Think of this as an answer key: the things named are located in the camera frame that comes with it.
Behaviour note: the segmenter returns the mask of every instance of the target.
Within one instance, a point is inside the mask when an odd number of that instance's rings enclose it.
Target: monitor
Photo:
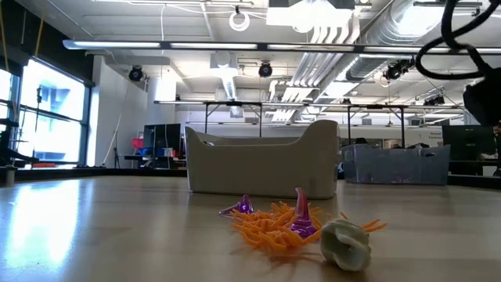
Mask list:
[[[144,147],[181,149],[181,124],[145,125]]]
[[[496,139],[490,126],[444,125],[444,145],[451,146],[451,161],[476,161],[480,154],[496,152]]]

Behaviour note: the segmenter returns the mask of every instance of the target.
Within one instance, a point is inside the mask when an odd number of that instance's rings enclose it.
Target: red box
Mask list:
[[[142,138],[132,138],[132,147],[134,149],[142,149],[143,139]]]

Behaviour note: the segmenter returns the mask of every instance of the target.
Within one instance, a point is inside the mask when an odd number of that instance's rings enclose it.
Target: white crumpled plastic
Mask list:
[[[335,219],[322,228],[320,251],[342,270],[362,271],[370,264],[369,234],[348,220]]]

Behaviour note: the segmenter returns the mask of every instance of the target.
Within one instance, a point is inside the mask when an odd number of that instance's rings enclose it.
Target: gray plastic bin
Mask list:
[[[350,183],[447,184],[450,146],[383,150],[358,144],[341,148],[341,153]]]

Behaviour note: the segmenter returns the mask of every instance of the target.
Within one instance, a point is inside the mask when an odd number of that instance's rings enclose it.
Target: cable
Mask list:
[[[43,5],[43,8],[41,10],[40,28],[38,29],[37,46],[34,50],[34,56],[36,58],[38,58],[38,50],[40,49],[41,31],[44,29],[46,9],[47,9],[47,0],[44,1],[44,5]]]
[[[0,28],[2,29],[2,48],[3,48],[3,57],[5,59],[5,69],[7,72],[9,71],[9,59],[7,58],[7,44],[5,43],[5,28],[3,27],[3,11],[2,11],[2,3],[0,2]]]
[[[431,80],[430,80],[429,78],[424,77],[424,79],[425,79],[426,81],[428,81],[428,82],[431,84],[431,86],[433,86],[435,89],[437,89],[437,91],[438,91],[441,95],[443,95],[445,98],[447,98],[449,101],[451,101],[451,103],[453,103],[453,104],[454,104],[454,106],[456,106],[456,107],[460,108],[461,110],[464,110],[464,108],[463,108],[461,105],[459,105],[458,103],[456,103],[456,102],[452,101],[452,99],[450,99],[450,98],[449,98],[449,97],[445,94],[445,90],[444,90],[444,91],[442,91],[442,90],[441,90],[439,87],[437,87],[437,86],[436,86],[433,82],[431,82]]]
[[[423,48],[417,53],[416,56],[416,69],[425,77],[440,79],[440,80],[463,80],[472,78],[481,78],[485,76],[486,71],[490,71],[492,68],[480,57],[480,54],[475,47],[468,44],[460,44],[456,42],[454,38],[466,34],[473,29],[482,25],[497,9],[499,5],[499,0],[490,0],[491,5],[480,15],[475,17],[471,22],[461,27],[456,31],[452,31],[452,15],[454,8],[456,6],[457,0],[447,0],[445,3],[445,11],[442,17],[442,36],[436,38],[431,42],[427,43]],[[449,48],[451,48],[450,54],[454,55],[461,49],[466,49],[471,59],[478,67],[478,71],[466,73],[466,74],[438,74],[427,70],[421,60],[423,56],[432,48],[438,46],[439,44],[445,42]]]
[[[111,138],[110,146],[108,147],[108,151],[106,152],[106,156],[104,156],[103,163],[101,164],[102,166],[104,166],[104,164],[106,163],[106,160],[108,159],[108,155],[110,154],[111,147],[113,146],[113,141],[115,140],[115,138],[117,138],[118,127],[120,126],[120,121],[122,119],[122,113],[124,112],[125,101],[127,101],[128,88],[129,88],[130,84],[131,83],[129,81],[127,81],[127,89],[125,90],[126,93],[125,93],[124,101],[122,101],[120,115],[118,116],[117,127],[115,127],[115,132],[113,133],[113,137]]]

